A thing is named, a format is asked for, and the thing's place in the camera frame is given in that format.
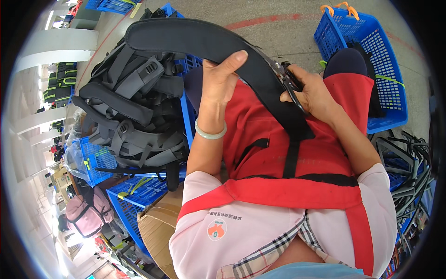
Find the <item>woman's left hand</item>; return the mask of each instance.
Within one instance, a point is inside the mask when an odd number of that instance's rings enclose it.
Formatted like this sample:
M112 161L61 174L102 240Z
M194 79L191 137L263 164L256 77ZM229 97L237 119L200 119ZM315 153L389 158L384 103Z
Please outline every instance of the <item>woman's left hand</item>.
M203 60L203 92L201 104L211 103L226 106L234 94L237 75L234 73L248 59L248 53L240 50L231 54L216 66Z

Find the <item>cardboard box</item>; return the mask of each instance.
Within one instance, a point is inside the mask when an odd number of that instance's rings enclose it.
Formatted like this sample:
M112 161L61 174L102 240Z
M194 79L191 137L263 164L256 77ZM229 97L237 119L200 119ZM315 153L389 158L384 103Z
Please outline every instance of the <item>cardboard box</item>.
M171 279L178 279L169 252L183 199L183 186L168 192L153 207L138 214L138 228L145 247L158 267Z

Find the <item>plaid collar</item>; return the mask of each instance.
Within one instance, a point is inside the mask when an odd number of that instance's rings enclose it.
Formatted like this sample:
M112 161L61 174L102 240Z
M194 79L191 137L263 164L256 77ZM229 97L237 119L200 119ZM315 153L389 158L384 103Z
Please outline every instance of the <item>plaid collar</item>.
M324 262L347 266L347 264L327 255L322 250L308 222L308 212L305 211L304 218L288 232L238 262L220 268L217 271L216 279L247 279L263 274L288 248L296 235L316 252Z

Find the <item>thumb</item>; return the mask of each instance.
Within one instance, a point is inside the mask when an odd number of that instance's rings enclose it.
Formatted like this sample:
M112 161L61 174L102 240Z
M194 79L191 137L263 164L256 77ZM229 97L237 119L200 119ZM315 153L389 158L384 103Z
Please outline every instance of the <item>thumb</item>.
M248 59L248 52L246 50L240 50L231 54L217 67L214 68L215 72L218 72L220 76L227 77L238 68L240 68Z
M294 94L296 95L297 99L299 100L299 103L301 103L302 107L306 110L309 111L308 109L308 100L307 98L304 96L304 94L302 92L297 92L294 91ZM280 102L292 102L293 100L291 99L291 97L289 96L288 91L283 92L280 95Z

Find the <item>woman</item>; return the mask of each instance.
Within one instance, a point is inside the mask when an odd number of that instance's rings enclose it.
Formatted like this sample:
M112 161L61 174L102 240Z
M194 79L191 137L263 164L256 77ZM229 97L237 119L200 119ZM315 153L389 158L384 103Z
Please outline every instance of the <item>woman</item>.
M389 178L365 136L373 81L361 54L338 51L323 79L288 67L304 85L295 94L315 134L300 142L293 178L282 178L287 133L234 74L247 59L242 50L218 66L203 61L185 79L194 107L201 101L169 241L178 277L380 277L396 214ZM291 98L284 92L280 100Z

